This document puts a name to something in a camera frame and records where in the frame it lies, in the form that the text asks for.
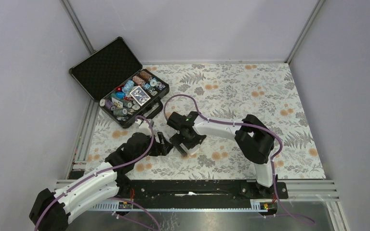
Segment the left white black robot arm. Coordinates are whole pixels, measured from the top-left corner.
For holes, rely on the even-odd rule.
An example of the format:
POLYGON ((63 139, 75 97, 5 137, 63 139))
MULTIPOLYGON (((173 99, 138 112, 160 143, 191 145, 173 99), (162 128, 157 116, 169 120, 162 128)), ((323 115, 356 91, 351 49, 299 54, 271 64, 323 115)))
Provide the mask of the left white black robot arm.
POLYGON ((132 200, 140 190, 126 174, 143 157, 166 156, 172 148, 162 132, 154 137, 136 132, 87 175, 53 192, 42 190, 29 219, 39 231, 64 231, 80 214, 107 198, 132 200))

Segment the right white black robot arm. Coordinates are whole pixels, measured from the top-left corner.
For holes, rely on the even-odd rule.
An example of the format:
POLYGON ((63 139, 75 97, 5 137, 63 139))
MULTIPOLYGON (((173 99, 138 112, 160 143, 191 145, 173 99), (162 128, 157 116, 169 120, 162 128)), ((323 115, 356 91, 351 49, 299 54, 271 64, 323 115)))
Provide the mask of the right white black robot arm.
POLYGON ((176 130, 170 143, 182 156, 194 155, 207 136, 235 141, 243 155, 254 164, 258 194, 269 198, 276 192, 269 160, 275 137, 256 116, 247 115, 239 121, 225 121, 203 118, 195 111, 188 115, 174 112, 168 117, 167 125, 176 130))

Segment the white remote control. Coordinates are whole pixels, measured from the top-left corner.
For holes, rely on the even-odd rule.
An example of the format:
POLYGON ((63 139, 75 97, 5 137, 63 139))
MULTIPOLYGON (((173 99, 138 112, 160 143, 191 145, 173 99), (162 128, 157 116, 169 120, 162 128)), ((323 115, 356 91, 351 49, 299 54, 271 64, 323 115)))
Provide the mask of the white remote control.
POLYGON ((183 157, 186 157, 189 155, 194 156, 196 152, 200 149, 200 147, 201 147, 200 144, 197 144, 192 148, 187 148, 184 144, 180 144, 177 149, 183 157))

